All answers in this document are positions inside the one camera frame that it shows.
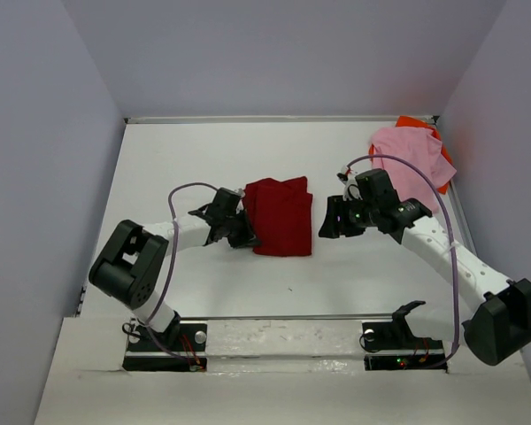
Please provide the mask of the dark red t shirt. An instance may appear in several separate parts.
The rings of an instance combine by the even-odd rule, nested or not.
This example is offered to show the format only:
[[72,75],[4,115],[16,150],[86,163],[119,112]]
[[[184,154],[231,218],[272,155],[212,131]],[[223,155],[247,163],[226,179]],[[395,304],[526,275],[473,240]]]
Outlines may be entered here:
[[242,204],[259,246],[253,252],[269,257],[312,255],[312,200],[306,177],[286,181],[265,178],[244,188]]

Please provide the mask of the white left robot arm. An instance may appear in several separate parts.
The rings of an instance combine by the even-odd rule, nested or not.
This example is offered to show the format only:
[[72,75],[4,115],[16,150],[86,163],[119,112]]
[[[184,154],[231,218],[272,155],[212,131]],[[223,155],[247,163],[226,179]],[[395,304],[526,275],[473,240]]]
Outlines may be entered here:
[[[205,187],[212,200],[178,216],[173,197],[179,191]],[[171,219],[140,225],[121,221],[97,255],[88,282],[124,305],[145,328],[155,347],[171,356],[180,334],[181,317],[167,303],[177,254],[227,240],[234,249],[259,245],[258,237],[242,206],[244,192],[192,182],[172,189],[167,203]]]

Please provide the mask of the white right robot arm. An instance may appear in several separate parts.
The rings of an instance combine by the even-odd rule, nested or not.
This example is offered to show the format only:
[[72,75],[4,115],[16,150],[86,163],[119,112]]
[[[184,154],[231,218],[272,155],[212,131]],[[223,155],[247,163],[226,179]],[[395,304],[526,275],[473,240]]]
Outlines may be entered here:
[[344,192],[328,198],[319,237],[361,236],[376,228],[452,287],[451,314],[428,310],[423,300],[392,313],[387,330],[396,345],[409,347],[423,338],[451,340],[496,366],[531,343],[531,281],[513,280],[489,267],[418,199],[401,200],[386,171],[347,170],[338,178]]

